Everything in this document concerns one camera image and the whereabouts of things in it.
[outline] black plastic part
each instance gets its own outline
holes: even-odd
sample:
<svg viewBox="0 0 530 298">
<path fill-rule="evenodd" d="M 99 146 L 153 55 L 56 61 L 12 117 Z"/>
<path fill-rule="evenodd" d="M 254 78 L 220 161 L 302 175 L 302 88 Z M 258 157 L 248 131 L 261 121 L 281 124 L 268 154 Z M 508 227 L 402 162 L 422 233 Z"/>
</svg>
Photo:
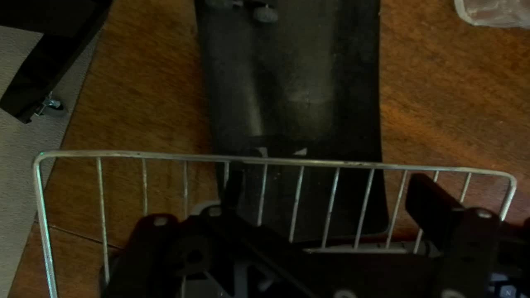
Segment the black plastic part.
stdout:
<svg viewBox="0 0 530 298">
<path fill-rule="evenodd" d="M 494 213 L 481 218 L 480 209 L 460 212 L 443 257 L 432 283 L 430 296 L 438 298 L 445 290 L 463 296 L 485 296 L 489 273 L 496 260 L 499 220 Z"/>
<path fill-rule="evenodd" d="M 246 8 L 195 2 L 213 144 L 218 154 L 380 161 L 379 2 L 287 0 L 259 25 Z M 334 170 L 306 169 L 294 240 L 321 237 Z M 350 237 L 367 172 L 342 170 L 329 237 Z M 269 169 L 264 223 L 286 230 L 297 169 Z M 246 167 L 238 213 L 256 218 L 261 167 Z M 382 174 L 362 233 L 387 227 Z"/>
<path fill-rule="evenodd" d="M 178 222 L 171 215 L 140 218 L 117 261 L 114 260 L 102 298 L 173 298 L 180 278 L 173 273 L 176 268 L 167 260 L 167 252 L 178 237 Z"/>
<path fill-rule="evenodd" d="M 211 237 L 218 253 L 210 275 L 233 296 L 332 296 L 339 290 L 359 298 L 422 296 L 438 263 L 417 255 L 311 255 L 229 212 L 195 223 Z M 246 270 L 238 271 L 248 276 L 244 291 L 233 286 L 233 263 Z M 251 276 L 268 276 L 271 288 L 258 291 L 259 278 Z"/>
<path fill-rule="evenodd" d="M 519 290 L 530 296 L 530 218 L 524 220 L 524 225 L 523 225 L 523 237 L 521 237 L 526 243 L 521 243 L 523 245 L 523 258 L 521 258 L 521 285 L 519 285 Z"/>
<path fill-rule="evenodd" d="M 410 175 L 405 209 L 438 250 L 448 243 L 463 210 L 451 195 L 423 174 Z"/>
<path fill-rule="evenodd" d="M 21 0 L 0 3 L 0 25 L 44 33 L 0 99 L 0 108 L 29 122 L 49 91 L 100 28 L 110 0 Z"/>
</svg>

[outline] wire rack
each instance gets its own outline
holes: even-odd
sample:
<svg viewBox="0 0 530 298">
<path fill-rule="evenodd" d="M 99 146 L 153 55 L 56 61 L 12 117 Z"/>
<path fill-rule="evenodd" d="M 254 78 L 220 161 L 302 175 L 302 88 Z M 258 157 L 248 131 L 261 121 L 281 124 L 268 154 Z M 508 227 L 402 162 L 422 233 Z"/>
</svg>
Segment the wire rack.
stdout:
<svg viewBox="0 0 530 298">
<path fill-rule="evenodd" d="M 109 278 L 109 222 L 107 222 L 107 207 L 105 207 L 105 170 L 104 165 L 109 161 L 127 161 L 130 164 L 138 165 L 138 182 L 140 182 L 140 200 L 142 200 L 142 215 L 148 213 L 148 182 L 150 182 L 150 170 L 148 164 L 150 162 L 170 162 L 170 164 L 178 164 L 178 179 L 181 180 L 180 187 L 181 190 L 176 192 L 175 200 L 180 202 L 180 207 L 183 209 L 183 217 L 188 215 L 191 210 L 191 177 L 190 177 L 190 169 L 196 164 L 208 164 L 213 165 L 211 169 L 221 169 L 223 175 L 221 180 L 226 184 L 229 177 L 229 165 L 233 164 L 243 164 L 243 165 L 251 165 L 259 169 L 259 189 L 258 189 L 258 210 L 256 210 L 256 218 L 254 223 L 261 225 L 263 223 L 263 213 L 266 212 L 266 190 L 268 187 L 274 182 L 269 179 L 269 169 L 271 167 L 289 167 L 296 169 L 296 184 L 292 185 L 294 192 L 291 197 L 291 218 L 289 218 L 289 228 L 286 232 L 287 240 L 294 240 L 294 230 L 296 230 L 296 222 L 297 222 L 297 209 L 299 202 L 302 200 L 301 189 L 304 185 L 304 172 L 307 169 L 329 169 L 332 170 L 332 179 L 327 189 L 327 197 L 326 200 L 326 217 L 324 217 L 324 225 L 321 228 L 321 240 L 319 245 L 312 247 L 311 252 L 354 252 L 359 253 L 365 245 L 362 245 L 362 225 L 364 225 L 364 215 L 365 215 L 365 207 L 370 199 L 372 192 L 372 182 L 375 172 L 382 172 L 385 177 L 385 184 L 388 177 L 393 179 L 393 192 L 387 194 L 387 200 L 392 200 L 390 209 L 388 209 L 388 227 L 385 228 L 385 233 L 379 237 L 379 242 L 375 245 L 367 245 L 370 252 L 380 252 L 380 253 L 393 253 L 395 252 L 395 227 L 397 222 L 403 217 L 405 212 L 402 212 L 402 200 L 407 187 L 408 175 L 413 172 L 423 172 L 432 177 L 432 180 L 440 182 L 443 177 L 456 175 L 458 179 L 450 179 L 451 187 L 456 189 L 458 194 L 453 192 L 453 195 L 460 200 L 465 202 L 466 197 L 470 195 L 470 189 L 473 187 L 475 179 L 494 179 L 498 184 L 498 190 L 493 192 L 494 202 L 498 202 L 496 210 L 499 218 L 504 220 L 508 215 L 508 209 L 511 205 L 511 200 L 514 197 L 516 190 L 516 180 L 513 175 L 499 170 L 485 170 L 485 169 L 471 169 L 471 167 L 440 167 L 440 165 L 403 165 L 403 164 L 382 164 L 382 162 L 350 162 L 350 161 L 307 161 L 307 159 L 263 159 L 263 157 L 228 157 L 228 156 L 185 156 L 185 154 L 158 154 L 158 152 L 132 152 L 132 151 L 52 151 L 52 152 L 41 152 L 34 159 L 32 164 L 32 177 L 34 177 L 34 190 L 36 190 L 36 207 L 37 207 L 37 222 L 39 222 L 39 233 L 41 233 L 41 245 L 42 245 L 42 255 L 44 255 L 44 270 L 46 270 L 46 283 L 47 283 L 47 293 L 51 298 L 57 296 L 57 283 L 56 283 L 56 268 L 54 268 L 54 258 L 52 258 L 52 245 L 51 245 L 51 237 L 49 237 L 49 212 L 46 210 L 46 202 L 49 200 L 44 192 L 44 182 L 42 182 L 42 164 L 44 162 L 56 162 L 61 159 L 67 161 L 82 161 L 84 164 L 89 162 L 95 170 L 94 177 L 94 189 L 97 189 L 97 195 L 94 200 L 97 200 L 99 205 L 99 232 L 100 232 L 100 250 L 102 250 L 102 273 L 107 281 Z M 329 223 L 332 220 L 332 212 L 334 212 L 334 200 L 335 200 L 335 189 L 340 180 L 340 172 L 345 169 L 355 169 L 355 170 L 365 170 L 367 179 L 365 185 L 362 190 L 362 204 L 360 204 L 360 212 L 357 215 L 357 225 L 354 227 L 354 237 L 352 243 L 345 247 L 330 247 L 327 245 L 327 237 L 329 237 Z M 491 195 L 491 192 L 483 192 L 480 194 L 483 185 L 478 185 L 473 194 L 476 197 L 480 195 Z M 413 242 L 405 247 L 405 250 L 412 253 L 418 253 L 422 243 L 422 230 L 415 227 L 415 237 Z"/>
</svg>

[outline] white object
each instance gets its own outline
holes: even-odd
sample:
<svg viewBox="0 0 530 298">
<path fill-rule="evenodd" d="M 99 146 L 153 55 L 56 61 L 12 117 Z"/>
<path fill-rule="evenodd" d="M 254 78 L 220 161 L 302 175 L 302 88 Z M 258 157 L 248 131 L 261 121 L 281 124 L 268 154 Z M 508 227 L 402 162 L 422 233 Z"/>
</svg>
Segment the white object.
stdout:
<svg viewBox="0 0 530 298">
<path fill-rule="evenodd" d="M 530 0 L 453 0 L 453 5 L 475 26 L 530 28 Z"/>
</svg>

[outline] wooden surface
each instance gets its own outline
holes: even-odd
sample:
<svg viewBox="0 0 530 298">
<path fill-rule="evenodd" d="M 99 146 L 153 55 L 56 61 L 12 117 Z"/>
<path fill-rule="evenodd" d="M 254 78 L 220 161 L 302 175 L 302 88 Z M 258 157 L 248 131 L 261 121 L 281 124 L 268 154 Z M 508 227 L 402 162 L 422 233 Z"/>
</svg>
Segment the wooden surface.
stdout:
<svg viewBox="0 0 530 298">
<path fill-rule="evenodd" d="M 51 233 L 57 288 L 64 296 L 97 296 L 100 245 L 54 230 Z M 37 228 L 32 227 L 9 296 L 47 296 Z"/>
<path fill-rule="evenodd" d="M 511 172 L 519 190 L 508 218 L 528 217 L 530 31 L 468 26 L 450 0 L 383 0 L 380 16 L 383 161 Z M 115 0 L 62 149 L 208 152 L 201 94 L 191 2 Z M 140 164 L 105 164 L 104 172 L 115 189 L 107 194 L 110 238 L 122 243 L 142 209 Z M 148 164 L 148 172 L 155 205 L 181 212 L 163 199 L 181 195 L 180 175 L 170 174 L 178 167 Z M 211 170 L 203 174 L 193 199 L 215 194 Z M 69 235 L 97 238 L 94 185 L 94 164 L 57 162 L 47 195 L 52 223 L 64 230 L 57 252 L 79 247 L 97 263 L 90 242 Z M 494 205 L 498 194 L 486 194 L 471 202 Z M 37 258 L 31 233 L 11 296 L 41 295 Z M 65 296 L 94 295 L 84 276 L 62 285 Z"/>
</svg>

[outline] metal wire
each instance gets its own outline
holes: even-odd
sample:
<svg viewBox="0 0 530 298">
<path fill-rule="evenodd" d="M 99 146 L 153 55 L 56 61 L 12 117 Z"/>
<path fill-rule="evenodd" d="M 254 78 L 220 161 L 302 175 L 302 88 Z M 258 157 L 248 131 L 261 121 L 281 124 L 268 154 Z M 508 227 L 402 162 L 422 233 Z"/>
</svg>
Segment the metal wire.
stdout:
<svg viewBox="0 0 530 298">
<path fill-rule="evenodd" d="M 302 185 L 302 174 L 304 174 L 304 167 L 301 165 L 299 172 L 297 172 L 297 184 L 296 184 L 296 194 L 294 194 L 294 205 L 292 205 L 292 215 L 291 215 L 291 227 L 289 227 L 289 233 L 287 233 L 287 242 L 294 240 L 297 207 L 299 207 L 299 194 L 301 194 L 301 185 Z"/>
<path fill-rule="evenodd" d="M 397 199 L 395 199 L 395 205 L 393 205 L 393 213 L 392 213 L 392 222 L 390 222 L 390 227 L 387 228 L 383 248 L 388 248 L 390 242 L 392 242 L 392 235 L 393 235 L 393 228 L 395 228 L 398 207 L 400 207 L 400 200 L 402 200 L 402 195 L 403 195 L 407 177 L 408 177 L 408 170 L 402 170 L 400 184 L 398 184 L 398 190 L 397 190 Z"/>
<path fill-rule="evenodd" d="M 110 270 L 109 270 L 109 240 L 107 240 L 107 233 L 105 233 L 104 179 L 102 179 L 100 157 L 97 157 L 97 185 L 99 185 L 99 215 L 100 215 L 104 283 L 107 283 L 110 278 Z"/>
<path fill-rule="evenodd" d="M 332 184 L 330 184 L 330 194 L 329 194 L 329 204 L 327 204 L 326 223 L 324 223 L 324 235 L 321 237 L 321 248 L 326 248 L 326 245 L 327 245 L 327 235 L 329 235 L 329 225 L 330 225 L 334 195 L 335 195 L 339 175 L 340 175 L 340 169 L 335 167 Z"/>
<path fill-rule="evenodd" d="M 436 182 L 438 177 L 440 177 L 440 172 L 433 170 L 432 180 Z M 413 250 L 412 250 L 413 253 L 418 252 L 418 245 L 420 245 L 422 237 L 423 237 L 423 230 L 418 228 L 415 242 L 413 242 Z"/>
<path fill-rule="evenodd" d="M 56 290 L 56 278 L 54 278 L 54 263 L 52 263 L 52 250 L 51 250 L 51 237 L 47 227 L 47 213 L 46 213 L 46 199 L 44 199 L 44 184 L 41 174 L 41 162 L 44 159 L 32 162 L 32 184 L 36 192 L 36 210 L 37 210 L 37 227 L 42 242 L 42 253 L 44 253 L 44 268 L 46 268 L 46 283 L 47 283 L 47 295 L 49 298 L 57 298 Z"/>
<path fill-rule="evenodd" d="M 183 179 L 183 213 L 185 213 L 185 217 L 188 217 L 188 162 L 183 162 L 181 164 L 181 179 Z"/>
<path fill-rule="evenodd" d="M 465 195 L 466 195 L 466 190 L 468 190 L 468 185 L 470 185 L 470 179 L 473 177 L 471 172 L 466 172 L 465 175 L 465 180 L 463 180 L 463 185 L 461 185 L 461 192 L 460 192 L 460 197 L 458 197 L 458 202 L 461 204 L 465 200 Z"/>
<path fill-rule="evenodd" d="M 370 170 L 369 170 L 369 175 L 367 175 L 367 182 L 365 182 L 365 189 L 364 189 L 364 199 L 362 199 L 362 209 L 360 209 L 360 213 L 359 213 L 357 232 L 354 233 L 352 250 L 357 250 L 357 248 L 359 248 L 360 233 L 362 233 L 362 225 L 364 225 L 364 217 L 365 217 L 365 207 L 367 207 L 367 200 L 369 200 L 369 192 L 370 192 L 370 185 L 372 185 L 372 182 L 374 182 L 374 172 L 375 172 L 375 169 L 370 169 Z"/>
<path fill-rule="evenodd" d="M 143 215 L 148 213 L 148 175 L 147 175 L 147 161 L 142 159 L 142 190 L 143 190 L 143 200 L 142 200 L 142 205 L 143 205 Z"/>
<path fill-rule="evenodd" d="M 185 298 L 185 283 L 186 283 L 186 278 L 183 275 L 180 283 L 180 298 Z"/>
<path fill-rule="evenodd" d="M 47 225 L 47 217 L 46 217 L 46 204 L 44 204 L 44 190 L 42 190 L 42 180 L 41 180 L 41 164 L 44 161 L 54 161 L 54 159 L 94 159 L 95 167 L 97 167 L 97 187 L 99 187 L 99 212 L 100 212 L 100 245 L 102 245 L 102 258 L 104 258 L 104 276 L 105 280 L 109 278 L 109 248 L 107 248 L 107 220 L 105 220 L 105 190 L 104 190 L 104 169 L 102 169 L 102 159 L 130 159 L 130 161 L 140 161 L 142 164 L 142 199 L 143 199 L 143 213 L 148 212 L 148 170 L 147 170 L 147 162 L 148 161 L 175 161 L 181 162 L 181 180 L 183 180 L 183 189 L 181 189 L 181 199 L 183 199 L 183 209 L 185 215 L 190 209 L 190 185 L 188 185 L 188 167 L 193 164 L 213 164 L 213 165 L 221 165 L 223 167 L 223 179 L 221 184 L 224 185 L 229 179 L 229 164 L 244 164 L 244 165 L 261 165 L 263 167 L 263 175 L 261 175 L 261 185 L 259 185 L 259 202 L 258 202 L 258 215 L 256 215 L 256 223 L 263 223 L 264 217 L 264 205 L 266 205 L 266 187 L 273 184 L 271 179 L 268 179 L 268 169 L 273 167 L 294 167 L 299 169 L 297 172 L 297 180 L 296 180 L 296 190 L 294 190 L 294 199 L 292 199 L 292 210 L 291 210 L 291 222 L 289 222 L 289 230 L 287 230 L 287 240 L 294 240 L 294 232 L 296 232 L 296 222 L 297 222 L 297 209 L 302 200 L 301 190 L 304 184 L 304 170 L 306 169 L 334 169 L 332 175 L 332 184 L 329 187 L 329 197 L 327 197 L 327 209 L 326 209 L 326 218 L 324 218 L 324 227 L 322 227 L 322 238 L 319 242 L 319 248 L 327 250 L 327 237 L 329 237 L 329 227 L 332 222 L 332 210 L 335 204 L 335 192 L 337 192 L 337 184 L 340 182 L 339 175 L 342 169 L 359 169 L 369 172 L 367 180 L 365 180 L 365 189 L 364 189 L 364 197 L 362 197 L 362 205 L 360 205 L 360 213 L 357 218 L 357 225 L 354 230 L 354 245 L 352 248 L 344 248 L 349 252 L 364 252 L 365 247 L 360 247 L 360 235 L 362 235 L 362 225 L 364 225 L 364 217 L 365 217 L 365 209 L 369 204 L 370 190 L 372 190 L 372 182 L 374 182 L 374 174 L 375 170 L 398 170 L 402 172 L 400 182 L 398 182 L 398 190 L 395 197 L 395 207 L 392 210 L 388 230 L 385 235 L 383 243 L 377 248 L 379 252 L 393 252 L 392 250 L 392 233 L 395 230 L 395 223 L 398 220 L 398 205 L 403 200 L 405 194 L 405 184 L 407 177 L 412 172 L 433 172 L 433 180 L 438 179 L 440 174 L 448 172 L 448 174 L 465 174 L 465 180 L 458 195 L 458 200 L 465 200 L 465 195 L 471 185 L 471 177 L 475 175 L 493 175 L 498 179 L 504 179 L 508 182 L 508 189 L 504 192 L 504 197 L 501 197 L 501 207 L 498 210 L 498 215 L 501 220 L 504 220 L 508 209 L 511 205 L 511 200 L 514 197 L 516 190 L 516 180 L 513 175 L 499 172 L 499 170 L 485 170 L 485 169 L 471 169 L 471 167 L 438 167 L 438 165 L 402 165 L 402 164 L 380 164 L 380 162 L 345 162 L 345 161 L 314 161 L 314 159 L 263 159 L 263 157 L 229 157 L 229 156 L 183 156 L 183 154 L 158 154 L 158 152 L 135 152 L 135 151 L 51 151 L 51 152 L 41 152 L 36 156 L 32 162 L 32 184 L 36 189 L 36 207 L 37 207 L 37 220 L 39 220 L 39 230 L 41 230 L 41 240 L 42 240 L 42 255 L 44 255 L 44 266 L 46 266 L 46 283 L 47 283 L 47 293 L 51 298 L 57 296 L 57 288 L 56 288 L 56 275 L 54 275 L 54 263 L 52 263 L 52 250 L 51 250 L 51 238 L 49 238 L 49 225 Z M 415 243 L 413 243 L 413 252 L 417 253 L 418 245 L 420 245 L 422 232 L 417 233 Z"/>
<path fill-rule="evenodd" d="M 259 205 L 258 205 L 258 218 L 256 218 L 256 225 L 263 225 L 264 192 L 266 192 L 266 175 L 268 175 L 268 164 L 264 164 L 264 165 L 263 165 L 263 175 L 261 175 L 261 190 L 259 190 Z"/>
</svg>

